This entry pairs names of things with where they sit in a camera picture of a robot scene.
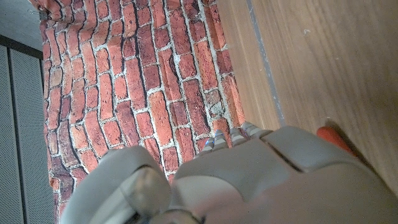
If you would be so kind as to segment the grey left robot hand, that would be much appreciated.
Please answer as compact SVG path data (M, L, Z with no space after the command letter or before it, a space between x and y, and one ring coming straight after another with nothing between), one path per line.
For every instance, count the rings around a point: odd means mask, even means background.
M396 223L397 196L335 129L217 131L167 180L149 151L112 149L62 223Z

